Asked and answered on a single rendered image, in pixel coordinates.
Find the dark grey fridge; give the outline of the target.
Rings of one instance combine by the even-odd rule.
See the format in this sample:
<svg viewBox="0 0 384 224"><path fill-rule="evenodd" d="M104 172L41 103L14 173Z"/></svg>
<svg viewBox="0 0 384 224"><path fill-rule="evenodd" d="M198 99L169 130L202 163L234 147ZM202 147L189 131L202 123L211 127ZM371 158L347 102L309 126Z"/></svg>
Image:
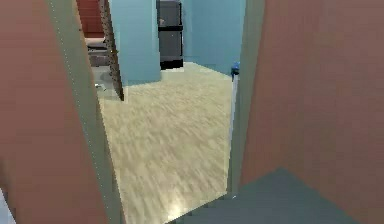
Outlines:
<svg viewBox="0 0 384 224"><path fill-rule="evenodd" d="M162 70L183 66L183 23L180 0L157 0L157 21Z"/></svg>

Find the brown room door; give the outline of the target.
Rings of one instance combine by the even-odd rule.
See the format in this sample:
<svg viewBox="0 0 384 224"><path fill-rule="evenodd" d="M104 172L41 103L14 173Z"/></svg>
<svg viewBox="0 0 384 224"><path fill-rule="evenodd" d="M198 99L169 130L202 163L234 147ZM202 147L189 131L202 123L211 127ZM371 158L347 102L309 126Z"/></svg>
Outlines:
<svg viewBox="0 0 384 224"><path fill-rule="evenodd" d="M118 50L116 49L115 35L113 32L109 0L98 0L101 23L108 51L110 76L113 81L114 90L121 101L124 100L120 68L118 63Z"/></svg>

